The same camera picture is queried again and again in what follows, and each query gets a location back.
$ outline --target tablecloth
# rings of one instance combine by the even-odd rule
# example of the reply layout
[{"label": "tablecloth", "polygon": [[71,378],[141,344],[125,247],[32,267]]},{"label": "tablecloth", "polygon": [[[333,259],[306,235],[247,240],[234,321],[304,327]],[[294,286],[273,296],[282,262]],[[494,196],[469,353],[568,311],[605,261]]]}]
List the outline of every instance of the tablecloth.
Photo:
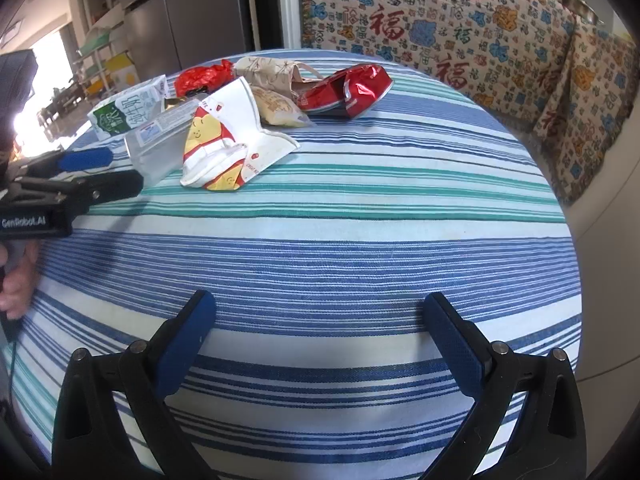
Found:
[{"label": "tablecloth", "polygon": [[303,46],[433,75],[523,133],[556,196],[593,180],[636,98],[636,46],[556,0],[301,0]]},{"label": "tablecloth", "polygon": [[[363,59],[266,55],[324,74]],[[382,64],[395,84],[373,109],[287,130],[300,149],[241,189],[184,189],[174,173],[44,245],[14,396],[45,453],[71,352],[149,338],[198,288],[216,298],[216,326],[166,403],[224,478],[419,476],[472,404],[420,321],[417,302],[434,290],[489,340],[533,354],[561,346],[576,364],[574,247],[527,151],[468,98]],[[127,167],[122,139],[104,144]],[[500,456],[523,398],[482,466]]]}]

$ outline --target metal screw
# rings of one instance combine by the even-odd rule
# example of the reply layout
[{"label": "metal screw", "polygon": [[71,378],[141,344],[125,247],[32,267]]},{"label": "metal screw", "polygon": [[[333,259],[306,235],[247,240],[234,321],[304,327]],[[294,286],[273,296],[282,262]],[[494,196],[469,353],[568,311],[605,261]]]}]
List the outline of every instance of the metal screw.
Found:
[{"label": "metal screw", "polygon": [[494,341],[491,343],[491,348],[494,349],[494,352],[500,355],[505,355],[509,351],[509,345],[503,341]]},{"label": "metal screw", "polygon": [[78,348],[71,354],[71,358],[74,361],[82,361],[82,359],[84,359],[88,355],[89,355],[89,352],[87,351],[86,348]]},{"label": "metal screw", "polygon": [[129,345],[132,354],[142,354],[146,350],[146,341],[138,339]]},{"label": "metal screw", "polygon": [[554,348],[551,353],[558,361],[564,361],[566,359],[566,352],[561,348]]}]

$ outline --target striped tablecloth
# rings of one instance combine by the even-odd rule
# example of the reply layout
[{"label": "striped tablecloth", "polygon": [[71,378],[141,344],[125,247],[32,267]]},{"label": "striped tablecloth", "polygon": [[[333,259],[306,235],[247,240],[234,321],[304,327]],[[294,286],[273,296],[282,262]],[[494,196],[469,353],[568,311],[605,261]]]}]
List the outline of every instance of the striped tablecloth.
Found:
[{"label": "striped tablecloth", "polygon": [[[323,74],[363,59],[267,55]],[[469,99],[382,65],[395,85],[373,110],[287,130],[300,149],[242,189],[185,189],[175,173],[92,208],[72,237],[45,245],[14,378],[45,453],[71,352],[149,338],[197,288],[216,297],[216,327],[166,402],[224,478],[423,472],[472,403],[420,322],[416,303],[434,290],[489,340],[533,354],[561,346],[575,365],[578,267],[545,179]],[[126,167],[122,140],[107,144]],[[153,466],[124,397],[116,401]],[[482,466],[500,456],[522,401],[514,397]]]}]

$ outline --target plastic container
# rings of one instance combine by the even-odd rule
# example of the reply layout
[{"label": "plastic container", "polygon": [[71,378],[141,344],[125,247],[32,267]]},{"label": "plastic container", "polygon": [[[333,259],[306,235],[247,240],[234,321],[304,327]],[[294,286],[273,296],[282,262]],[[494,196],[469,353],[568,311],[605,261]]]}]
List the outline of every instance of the plastic container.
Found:
[{"label": "plastic container", "polygon": [[184,143],[201,97],[206,94],[170,108],[153,121],[125,134],[131,163],[144,177],[145,187],[155,186],[182,167]]}]

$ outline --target refrigerator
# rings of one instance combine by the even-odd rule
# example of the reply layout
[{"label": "refrigerator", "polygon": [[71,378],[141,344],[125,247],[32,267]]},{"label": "refrigerator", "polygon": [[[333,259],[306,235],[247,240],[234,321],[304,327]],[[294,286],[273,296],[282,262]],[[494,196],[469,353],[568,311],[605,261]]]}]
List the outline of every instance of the refrigerator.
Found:
[{"label": "refrigerator", "polygon": [[258,48],[258,23],[250,0],[120,3],[129,52],[142,80]]}]

